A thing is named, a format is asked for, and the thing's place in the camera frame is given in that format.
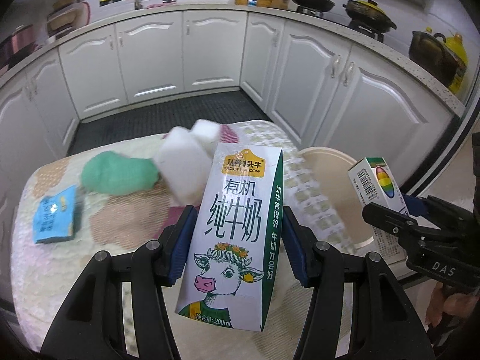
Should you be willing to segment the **person's right hand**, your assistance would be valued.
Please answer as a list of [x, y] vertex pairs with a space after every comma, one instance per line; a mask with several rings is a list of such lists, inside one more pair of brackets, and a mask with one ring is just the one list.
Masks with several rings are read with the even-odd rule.
[[437, 327], [443, 317], [448, 314], [461, 319], [468, 319], [479, 301], [479, 295], [454, 293], [447, 297], [443, 293], [443, 284], [437, 282], [425, 312], [425, 324]]

